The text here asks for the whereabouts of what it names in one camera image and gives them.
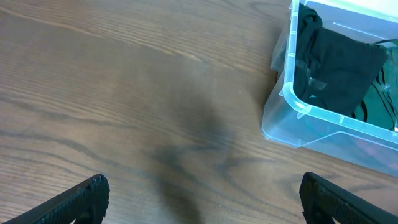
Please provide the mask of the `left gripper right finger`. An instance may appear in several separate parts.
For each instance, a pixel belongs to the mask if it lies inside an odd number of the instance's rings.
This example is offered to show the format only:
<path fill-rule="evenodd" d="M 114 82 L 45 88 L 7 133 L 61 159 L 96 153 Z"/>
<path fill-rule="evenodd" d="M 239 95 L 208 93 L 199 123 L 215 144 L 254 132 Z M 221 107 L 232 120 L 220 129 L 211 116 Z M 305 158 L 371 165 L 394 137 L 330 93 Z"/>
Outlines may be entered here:
<path fill-rule="evenodd" d="M 308 224 L 397 223 L 396 215 L 363 200 L 313 172 L 304 173 L 299 195 L 303 215 Z"/>

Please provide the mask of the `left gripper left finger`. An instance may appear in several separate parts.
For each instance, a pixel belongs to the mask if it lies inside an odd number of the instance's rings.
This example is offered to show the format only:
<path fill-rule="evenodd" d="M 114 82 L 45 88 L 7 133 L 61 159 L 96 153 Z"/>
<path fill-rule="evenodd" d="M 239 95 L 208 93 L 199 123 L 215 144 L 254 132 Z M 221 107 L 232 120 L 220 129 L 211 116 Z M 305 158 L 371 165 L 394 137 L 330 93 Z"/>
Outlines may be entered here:
<path fill-rule="evenodd" d="M 101 224 L 109 192 L 107 178 L 96 174 L 4 224 Z"/>

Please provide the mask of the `dark green garment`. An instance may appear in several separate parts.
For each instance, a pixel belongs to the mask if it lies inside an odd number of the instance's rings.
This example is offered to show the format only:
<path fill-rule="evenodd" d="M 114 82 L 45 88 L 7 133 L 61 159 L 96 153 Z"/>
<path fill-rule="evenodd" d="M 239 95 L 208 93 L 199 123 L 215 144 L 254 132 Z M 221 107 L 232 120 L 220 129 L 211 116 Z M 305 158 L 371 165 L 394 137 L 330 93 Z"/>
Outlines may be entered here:
<path fill-rule="evenodd" d="M 380 128 L 397 131 L 397 40 L 380 41 L 387 60 L 351 117 Z"/>

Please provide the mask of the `black garment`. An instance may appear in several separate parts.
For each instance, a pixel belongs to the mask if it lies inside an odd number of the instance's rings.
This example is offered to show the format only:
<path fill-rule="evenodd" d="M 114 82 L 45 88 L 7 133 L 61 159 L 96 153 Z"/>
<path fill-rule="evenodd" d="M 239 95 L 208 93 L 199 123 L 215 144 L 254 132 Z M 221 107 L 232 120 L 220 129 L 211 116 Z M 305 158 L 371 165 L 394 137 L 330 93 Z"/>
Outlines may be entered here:
<path fill-rule="evenodd" d="M 385 64 L 387 49 L 323 27 L 314 9 L 298 9 L 294 93 L 305 103 L 351 116 Z"/>

